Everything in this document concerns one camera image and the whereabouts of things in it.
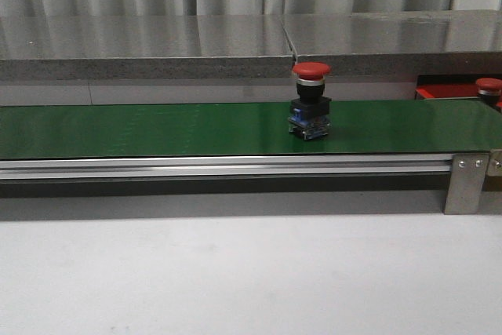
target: white table surface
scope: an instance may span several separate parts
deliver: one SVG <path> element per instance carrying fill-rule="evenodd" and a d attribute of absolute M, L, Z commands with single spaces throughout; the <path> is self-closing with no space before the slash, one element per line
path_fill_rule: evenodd
<path fill-rule="evenodd" d="M 0 222 L 0 334 L 500 335 L 500 193 L 474 216 L 442 215 L 436 194 L 0 199 L 96 215 Z M 277 206 L 292 216 L 166 215 Z"/>

